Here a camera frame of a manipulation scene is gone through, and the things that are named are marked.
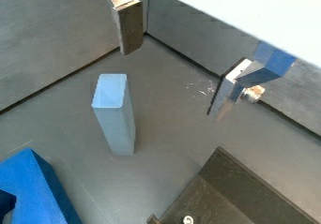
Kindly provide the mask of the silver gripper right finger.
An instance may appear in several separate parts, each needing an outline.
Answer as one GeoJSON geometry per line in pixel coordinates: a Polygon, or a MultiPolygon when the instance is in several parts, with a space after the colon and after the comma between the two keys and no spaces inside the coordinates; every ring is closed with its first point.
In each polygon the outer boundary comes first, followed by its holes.
{"type": "Polygon", "coordinates": [[[265,93],[262,83],[282,78],[294,61],[293,55],[260,41],[253,58],[242,58],[221,77],[208,110],[212,120],[218,121],[240,100],[256,103],[265,93]]]}

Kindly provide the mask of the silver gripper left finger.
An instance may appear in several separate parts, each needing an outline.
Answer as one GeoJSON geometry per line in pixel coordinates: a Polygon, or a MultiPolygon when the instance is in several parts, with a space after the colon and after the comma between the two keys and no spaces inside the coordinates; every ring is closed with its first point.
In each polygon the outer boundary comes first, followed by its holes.
{"type": "Polygon", "coordinates": [[[117,25],[121,52],[127,55],[143,44],[143,3],[141,0],[109,0],[117,25]]]}

